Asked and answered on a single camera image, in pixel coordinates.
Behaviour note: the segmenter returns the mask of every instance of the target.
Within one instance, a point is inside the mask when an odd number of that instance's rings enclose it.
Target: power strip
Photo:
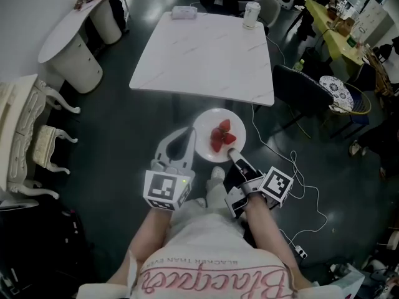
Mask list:
[[[304,252],[301,246],[296,246],[295,251],[298,253],[298,255],[301,256],[302,259],[305,259],[307,257],[307,254]]]

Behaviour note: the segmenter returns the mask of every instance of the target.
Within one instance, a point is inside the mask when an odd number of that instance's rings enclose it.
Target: white box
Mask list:
[[[143,197],[151,207],[175,211],[191,191],[189,176],[165,172],[145,172]]]
[[[260,186],[260,190],[280,203],[280,207],[288,196],[294,180],[275,167],[270,167]]]

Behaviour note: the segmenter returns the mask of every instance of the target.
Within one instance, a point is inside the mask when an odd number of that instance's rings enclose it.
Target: cylindrical desk base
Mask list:
[[[90,18],[105,44],[113,44],[122,36],[118,24],[113,18],[111,5],[108,0],[100,3],[90,13]]]
[[[92,91],[101,81],[101,66],[78,34],[50,62],[79,93]]]

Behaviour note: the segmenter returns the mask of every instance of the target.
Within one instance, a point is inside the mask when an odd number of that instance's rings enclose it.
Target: drawer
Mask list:
[[[38,88],[32,90],[25,102],[19,117],[16,132],[27,135],[35,119],[43,112],[46,105],[46,96]]]
[[[30,142],[30,136],[14,134],[8,166],[8,181],[23,183],[25,180],[27,174],[26,151]]]

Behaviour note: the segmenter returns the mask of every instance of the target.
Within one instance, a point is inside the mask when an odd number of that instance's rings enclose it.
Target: gray chair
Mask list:
[[[261,5],[261,11],[259,13],[259,19],[268,28],[272,27],[276,23],[277,18],[280,14],[280,4],[277,0],[254,0]],[[245,11],[245,5],[248,1],[239,1],[239,10]]]

